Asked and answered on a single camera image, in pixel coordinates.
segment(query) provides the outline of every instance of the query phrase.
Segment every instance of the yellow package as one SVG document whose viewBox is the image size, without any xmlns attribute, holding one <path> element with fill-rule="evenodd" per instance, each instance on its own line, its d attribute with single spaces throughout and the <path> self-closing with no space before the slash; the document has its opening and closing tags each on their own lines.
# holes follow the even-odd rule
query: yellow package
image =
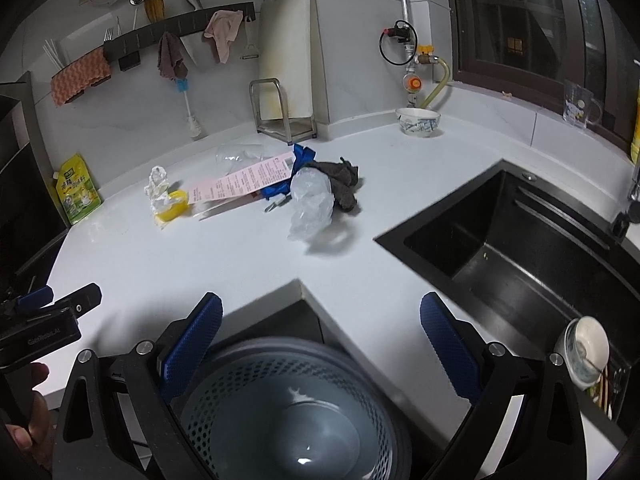
<svg viewBox="0 0 640 480">
<path fill-rule="evenodd" d="M 86 164 L 77 153 L 60 168 L 56 191 L 72 224 L 81 221 L 102 203 Z"/>
<path fill-rule="evenodd" d="M 631 142 L 631 160 L 634 164 L 638 161 L 638 151 L 640 150 L 640 88 L 638 89 L 638 113 L 636 114 L 636 130 L 634 140 Z"/>
</svg>

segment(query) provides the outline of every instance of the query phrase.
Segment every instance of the ceramic bowl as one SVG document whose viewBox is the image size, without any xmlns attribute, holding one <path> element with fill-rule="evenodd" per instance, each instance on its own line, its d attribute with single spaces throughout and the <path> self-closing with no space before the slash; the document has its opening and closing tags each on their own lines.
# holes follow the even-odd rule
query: ceramic bowl
<svg viewBox="0 0 640 480">
<path fill-rule="evenodd" d="M 396 117 L 404 133 L 417 137 L 429 137 L 440 124 L 440 114 L 424 108 L 398 108 Z"/>
<path fill-rule="evenodd" d="M 609 361 L 609 340 L 597 319 L 585 316 L 572 320 L 556 342 L 555 351 L 566 362 L 569 377 L 581 390 L 600 379 Z"/>
</svg>

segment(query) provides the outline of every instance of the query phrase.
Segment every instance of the wall-mounted rack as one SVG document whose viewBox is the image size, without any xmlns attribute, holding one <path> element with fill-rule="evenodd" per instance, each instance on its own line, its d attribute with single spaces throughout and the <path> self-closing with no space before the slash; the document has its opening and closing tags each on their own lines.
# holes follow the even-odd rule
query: wall-mounted rack
<svg viewBox="0 0 640 480">
<path fill-rule="evenodd" d="M 108 63 L 130 56 L 143 48 L 153 46 L 160 41 L 165 32 L 177 37 L 188 36 L 201 32 L 207 28 L 212 16 L 219 10 L 242 10 L 244 17 L 251 17 L 255 21 L 255 7 L 253 2 L 231 4 L 209 9 L 194 10 L 179 16 L 172 16 L 161 22 L 151 23 L 145 27 L 127 32 L 111 41 L 104 42 L 104 57 Z"/>
</svg>

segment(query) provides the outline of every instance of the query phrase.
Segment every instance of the dark cloth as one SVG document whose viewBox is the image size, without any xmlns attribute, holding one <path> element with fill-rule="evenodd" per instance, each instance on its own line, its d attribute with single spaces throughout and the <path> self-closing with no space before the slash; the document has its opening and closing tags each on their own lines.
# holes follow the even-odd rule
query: dark cloth
<svg viewBox="0 0 640 480">
<path fill-rule="evenodd" d="M 189 70 L 184 65 L 180 52 L 180 40 L 172 33 L 165 32 L 158 46 L 158 68 L 160 75 L 171 80 L 184 79 Z"/>
<path fill-rule="evenodd" d="M 358 167 L 352 166 L 348 160 L 340 157 L 341 162 L 316 162 L 312 160 L 304 166 L 315 168 L 329 177 L 331 192 L 334 194 L 334 206 L 343 211 L 351 211 L 358 201 L 353 194 L 353 189 L 358 183 Z"/>
</svg>

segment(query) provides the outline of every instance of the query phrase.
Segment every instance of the window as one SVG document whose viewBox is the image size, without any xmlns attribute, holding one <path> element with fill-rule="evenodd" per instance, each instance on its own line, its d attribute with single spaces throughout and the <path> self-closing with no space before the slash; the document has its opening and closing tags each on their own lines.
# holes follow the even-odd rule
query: window
<svg viewBox="0 0 640 480">
<path fill-rule="evenodd" d="M 452 0 L 452 7 L 455 79 L 559 114 L 564 80 L 578 83 L 603 104 L 594 131 L 628 152 L 640 50 L 606 0 Z"/>
</svg>

